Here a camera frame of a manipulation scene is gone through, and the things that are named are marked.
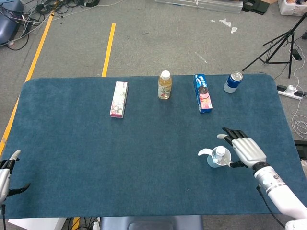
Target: black tripod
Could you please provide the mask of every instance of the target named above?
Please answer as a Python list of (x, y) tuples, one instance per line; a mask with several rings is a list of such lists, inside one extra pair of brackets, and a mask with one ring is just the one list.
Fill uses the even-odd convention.
[[(265, 64), (289, 64), (289, 75), (288, 78), (291, 76), (291, 65), (292, 65), (292, 51), (293, 51), (293, 44), (294, 44), (294, 30), (301, 24), (301, 22), (307, 17), (307, 12), (304, 13), (304, 15), (301, 17), (301, 19), (298, 21), (298, 23), (288, 32), (278, 36), (277, 38), (274, 38), (273, 40), (267, 42), (266, 44), (263, 44), (263, 46), (267, 45), (270, 43), (270, 48), (268, 48), (266, 51), (264, 51), (259, 57), (257, 57), (255, 60), (253, 60), (248, 66), (246, 66), (242, 71), (246, 70), (248, 67), (250, 67), (255, 61), (258, 59), (262, 61)], [(280, 62), (270, 62), (271, 58), (276, 54), (276, 52), (282, 47), (282, 45), (288, 41), (288, 38), (291, 37), (291, 48), (290, 48), (290, 60), (289, 61), (280, 61)], [(277, 48), (273, 51), (271, 54), (271, 49), (273, 49), (274, 46), (276, 46), (278, 43), (280, 43)], [(261, 57), (264, 54), (267, 54), (267, 57), (264, 60), (261, 59)]]

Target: white bottle cap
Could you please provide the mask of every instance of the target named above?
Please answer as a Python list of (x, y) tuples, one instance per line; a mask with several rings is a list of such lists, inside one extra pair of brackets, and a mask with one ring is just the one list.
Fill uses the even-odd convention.
[(171, 77), (171, 73), (167, 70), (162, 71), (161, 78), (163, 80), (168, 80)]
[(218, 156), (224, 156), (226, 152), (226, 148), (224, 146), (218, 146), (216, 147), (215, 152), (216, 152), (216, 155)]

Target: soda can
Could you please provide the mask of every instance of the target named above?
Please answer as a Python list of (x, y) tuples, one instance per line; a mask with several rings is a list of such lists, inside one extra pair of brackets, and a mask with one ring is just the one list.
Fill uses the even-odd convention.
[(233, 93), (236, 91), (238, 85), (243, 80), (243, 75), (240, 72), (233, 72), (229, 75), (224, 85), (224, 90), (227, 93)]

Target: pink box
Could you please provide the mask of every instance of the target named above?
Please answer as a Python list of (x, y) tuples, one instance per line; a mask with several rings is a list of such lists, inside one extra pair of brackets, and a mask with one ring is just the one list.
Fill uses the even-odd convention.
[(111, 117), (123, 118), (128, 92), (128, 82), (117, 81), (111, 105)]

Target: robotic hand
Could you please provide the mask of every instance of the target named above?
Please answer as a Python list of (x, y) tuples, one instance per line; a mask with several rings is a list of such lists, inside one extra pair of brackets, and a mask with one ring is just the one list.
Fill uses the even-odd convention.
[(17, 150), (9, 160), (0, 161), (0, 205), (5, 201), (6, 197), (20, 194), (28, 189), (30, 184), (26, 184), (22, 188), (18, 189), (9, 189), (10, 178), (13, 172), (15, 162), (18, 161), (18, 156), (21, 153), (20, 150)]
[(240, 158), (238, 162), (230, 162), (229, 167), (248, 167), (254, 170), (254, 176), (258, 180), (278, 208), (278, 210), (297, 220), (289, 221), (285, 229), (306, 229), (307, 226), (307, 208), (290, 190), (275, 170), (266, 163), (266, 155), (257, 145), (257, 143), (248, 138), (240, 130), (231, 130), (223, 128), (228, 134), (219, 134), (217, 138), (226, 140), (235, 150)]

